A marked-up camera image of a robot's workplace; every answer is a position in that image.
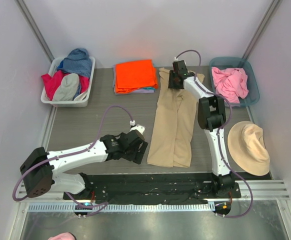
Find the stack of clothes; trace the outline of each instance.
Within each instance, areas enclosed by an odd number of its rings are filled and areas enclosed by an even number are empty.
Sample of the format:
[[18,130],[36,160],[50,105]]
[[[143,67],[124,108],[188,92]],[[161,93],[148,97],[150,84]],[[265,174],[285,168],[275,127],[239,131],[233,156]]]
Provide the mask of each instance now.
[[156,69],[150,59],[119,63],[113,71],[116,95],[153,94],[158,88]]
[[76,48],[61,61],[57,72],[42,75],[50,101],[78,101],[86,95],[92,70],[92,61],[85,48]]

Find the hat brim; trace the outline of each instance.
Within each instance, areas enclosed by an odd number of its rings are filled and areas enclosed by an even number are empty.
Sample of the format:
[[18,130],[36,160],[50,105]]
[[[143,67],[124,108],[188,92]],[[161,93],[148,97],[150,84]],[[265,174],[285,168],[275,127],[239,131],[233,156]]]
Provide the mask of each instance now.
[[244,146],[241,143],[241,136],[242,131],[247,124],[253,124],[253,122],[241,121],[231,128],[227,136],[227,145],[230,155],[236,164],[247,173],[256,176],[266,175],[270,171],[269,161],[264,163],[258,162],[243,149]]

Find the plastic basket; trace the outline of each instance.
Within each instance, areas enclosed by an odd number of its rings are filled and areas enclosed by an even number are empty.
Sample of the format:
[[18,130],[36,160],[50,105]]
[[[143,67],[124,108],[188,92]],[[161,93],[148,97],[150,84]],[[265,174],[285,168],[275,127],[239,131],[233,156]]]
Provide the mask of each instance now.
[[[59,66],[59,64],[61,63],[61,61],[64,58],[65,57],[58,57],[58,58],[53,60],[53,62],[51,63],[49,73],[48,73],[50,76],[53,76],[56,73],[57,67]],[[91,69],[91,75],[90,75],[90,80],[89,80],[89,87],[87,88],[86,93],[81,93],[82,96],[85,95],[82,100],[50,101],[50,99],[47,96],[46,89],[45,89],[45,87],[43,87],[42,94],[41,94],[41,102],[43,102],[44,104],[51,104],[52,106],[57,107],[57,108],[86,107],[88,105],[88,100],[89,100],[91,86],[92,86],[92,80],[93,80],[93,76],[94,76],[95,64],[96,64],[96,59],[94,57],[90,56],[90,59],[92,61],[92,69]]]
[[232,56],[221,56],[213,58],[210,61],[210,80],[212,84],[213,92],[216,92],[214,79],[212,76],[212,67],[217,67],[220,70],[224,70],[227,68],[242,68],[244,69],[247,75],[246,86],[249,90],[245,99],[239,97],[240,103],[231,103],[232,107],[247,107],[253,104],[256,104],[260,99],[260,93],[258,89],[258,85],[256,82],[256,77],[254,71],[252,69],[251,64],[240,57],[232,57]]

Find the pink object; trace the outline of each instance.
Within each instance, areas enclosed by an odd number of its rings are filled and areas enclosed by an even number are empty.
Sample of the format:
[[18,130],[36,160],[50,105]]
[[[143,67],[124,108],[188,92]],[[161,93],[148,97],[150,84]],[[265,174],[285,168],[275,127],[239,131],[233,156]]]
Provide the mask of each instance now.
[[[47,97],[52,101],[54,98],[55,92],[58,87],[61,85],[62,79],[64,76],[69,73],[63,73],[61,70],[57,71],[52,77],[49,74],[44,74],[41,76],[45,88]],[[89,78],[86,76],[79,75],[79,80],[81,84],[81,92],[84,93],[89,87]]]
[[248,76],[243,68],[227,68],[220,70],[212,67],[212,76],[215,92],[224,96],[230,103],[239,104],[239,97],[244,99],[249,90],[247,89]]
[[50,237],[48,240],[75,240],[75,237],[71,233],[61,233],[58,236]]

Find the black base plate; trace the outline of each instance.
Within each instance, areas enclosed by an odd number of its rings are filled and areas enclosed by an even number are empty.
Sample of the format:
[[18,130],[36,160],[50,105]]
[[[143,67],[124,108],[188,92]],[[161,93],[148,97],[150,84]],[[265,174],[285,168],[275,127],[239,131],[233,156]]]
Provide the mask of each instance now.
[[[247,180],[271,179],[269,174],[261,177],[240,174]],[[93,183],[92,191],[96,203],[108,201],[118,205],[190,205],[207,203],[204,199],[229,198],[228,193],[217,196],[212,191],[211,183],[204,182],[211,181],[211,173],[112,174],[87,177]],[[234,199],[241,197],[237,183],[231,195]],[[74,195],[74,198],[90,201],[91,196],[89,194],[82,198]]]

